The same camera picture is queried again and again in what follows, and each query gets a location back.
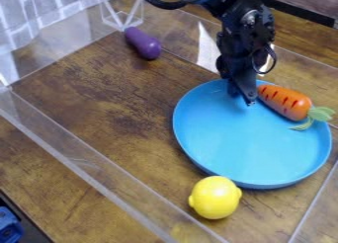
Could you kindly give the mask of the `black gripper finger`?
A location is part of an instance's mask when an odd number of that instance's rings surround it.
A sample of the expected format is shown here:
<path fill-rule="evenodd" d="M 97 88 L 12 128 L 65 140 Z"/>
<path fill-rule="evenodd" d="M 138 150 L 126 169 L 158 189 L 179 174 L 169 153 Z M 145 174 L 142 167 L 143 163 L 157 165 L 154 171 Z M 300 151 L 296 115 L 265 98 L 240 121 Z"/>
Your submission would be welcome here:
<path fill-rule="evenodd" d="M 232 78 L 229 80 L 228 92 L 232 97 L 241 96 L 246 105 L 253 106 L 258 98 L 257 78 Z"/>

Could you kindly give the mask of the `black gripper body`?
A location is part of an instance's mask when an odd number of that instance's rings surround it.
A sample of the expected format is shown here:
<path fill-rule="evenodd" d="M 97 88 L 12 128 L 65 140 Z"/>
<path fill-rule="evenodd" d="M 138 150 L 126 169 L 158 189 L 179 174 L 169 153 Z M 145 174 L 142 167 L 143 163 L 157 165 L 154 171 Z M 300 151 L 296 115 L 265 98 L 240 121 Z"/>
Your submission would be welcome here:
<path fill-rule="evenodd" d="M 272 49 L 276 18 L 270 9 L 262 0 L 240 0 L 222 15 L 221 21 L 222 31 L 217 37 L 221 77 L 234 77 L 246 70 L 266 74 L 261 68 L 268 63 L 269 55 L 277 58 Z"/>

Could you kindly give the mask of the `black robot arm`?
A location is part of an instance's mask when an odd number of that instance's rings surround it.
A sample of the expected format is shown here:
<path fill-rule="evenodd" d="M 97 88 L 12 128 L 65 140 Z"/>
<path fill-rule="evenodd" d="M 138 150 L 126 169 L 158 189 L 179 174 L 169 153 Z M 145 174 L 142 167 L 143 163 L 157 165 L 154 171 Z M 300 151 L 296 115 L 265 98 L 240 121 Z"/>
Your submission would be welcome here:
<path fill-rule="evenodd" d="M 183 0 L 201 5 L 222 22 L 217 35 L 221 52 L 217 69 L 229 80 L 229 94 L 240 94 L 248 105 L 258 98 L 257 76 L 261 68 L 277 54 L 272 49 L 276 39 L 276 18 L 262 0 Z"/>

